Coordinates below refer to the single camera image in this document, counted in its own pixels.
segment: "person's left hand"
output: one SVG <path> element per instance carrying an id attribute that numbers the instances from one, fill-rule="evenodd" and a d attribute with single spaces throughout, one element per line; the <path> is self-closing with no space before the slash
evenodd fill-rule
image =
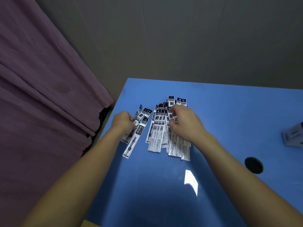
<path id="1" fill-rule="evenodd" d="M 121 111 L 120 113 L 114 115 L 112 122 L 112 128 L 120 129 L 123 134 L 130 133 L 133 129 L 137 127 L 133 124 L 133 116 L 127 111 Z"/>

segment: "pile of packets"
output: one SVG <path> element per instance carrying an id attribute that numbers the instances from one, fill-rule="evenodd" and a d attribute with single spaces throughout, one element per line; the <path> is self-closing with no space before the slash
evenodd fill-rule
<path id="1" fill-rule="evenodd" d="M 181 160 L 190 161 L 191 144 L 172 133 L 169 126 L 170 119 L 173 119 L 174 122 L 177 123 L 177 117 L 172 116 L 172 112 L 169 112 L 169 108 L 175 104 L 187 106 L 186 99 L 177 98 L 177 100 L 175 100 L 174 96 L 169 96 L 166 102 L 155 106 L 152 122 L 146 138 L 146 143 L 149 144 L 147 150 L 161 152 L 161 149 L 165 148 L 169 156 L 180 157 Z M 123 153 L 124 157 L 129 158 L 131 155 L 146 127 L 151 113 L 152 110 L 148 108 L 142 110 L 142 105 L 138 108 L 133 120 L 137 128 L 122 138 L 122 141 L 128 144 Z"/>

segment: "curtain fold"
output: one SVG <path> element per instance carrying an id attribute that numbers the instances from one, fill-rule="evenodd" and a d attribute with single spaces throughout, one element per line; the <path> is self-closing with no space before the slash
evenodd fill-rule
<path id="1" fill-rule="evenodd" d="M 0 0 L 0 217 L 18 226 L 113 102 L 34 0 Z"/>

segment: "wall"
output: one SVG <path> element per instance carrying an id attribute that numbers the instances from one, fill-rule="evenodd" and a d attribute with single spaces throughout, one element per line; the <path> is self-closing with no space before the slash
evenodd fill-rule
<path id="1" fill-rule="evenodd" d="M 303 0 L 36 1 L 115 101 L 129 77 L 303 88 Z"/>

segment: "curtain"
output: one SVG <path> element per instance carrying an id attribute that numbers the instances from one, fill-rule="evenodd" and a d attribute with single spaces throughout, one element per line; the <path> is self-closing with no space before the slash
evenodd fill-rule
<path id="1" fill-rule="evenodd" d="M 0 0 L 0 225 L 19 226 L 112 98 L 34 0 Z"/>

